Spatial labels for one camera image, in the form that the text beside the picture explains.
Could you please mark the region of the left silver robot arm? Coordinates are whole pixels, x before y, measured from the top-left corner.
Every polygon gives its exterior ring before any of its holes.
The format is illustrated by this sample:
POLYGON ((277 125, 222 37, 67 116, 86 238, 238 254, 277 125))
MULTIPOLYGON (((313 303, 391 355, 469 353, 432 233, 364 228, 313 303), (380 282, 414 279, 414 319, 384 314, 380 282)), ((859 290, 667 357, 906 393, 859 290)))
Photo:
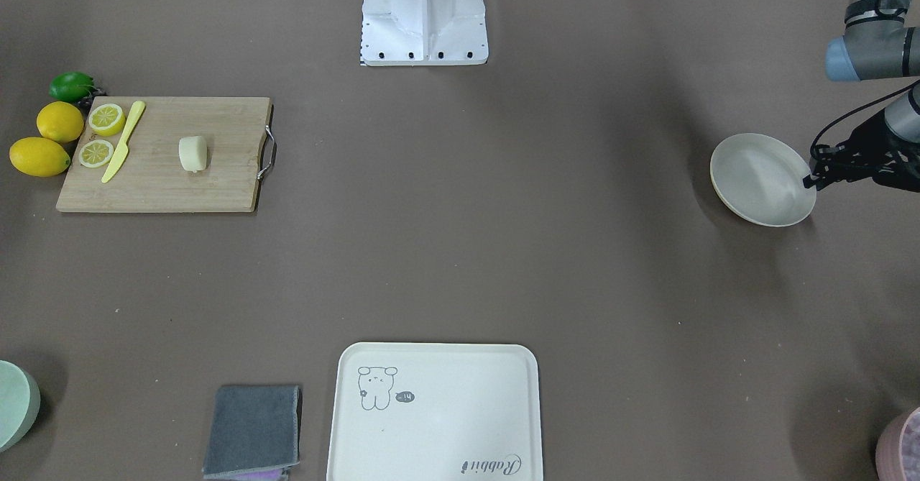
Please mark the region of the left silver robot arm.
MULTIPOLYGON (((919 32, 906 25, 913 0, 849 0, 845 30, 828 43, 825 71, 831 81, 917 78, 919 32)), ((919 188, 918 84, 884 98, 887 107, 871 115, 835 145, 818 138, 809 147, 811 172, 805 188, 869 178, 882 186, 919 188)))

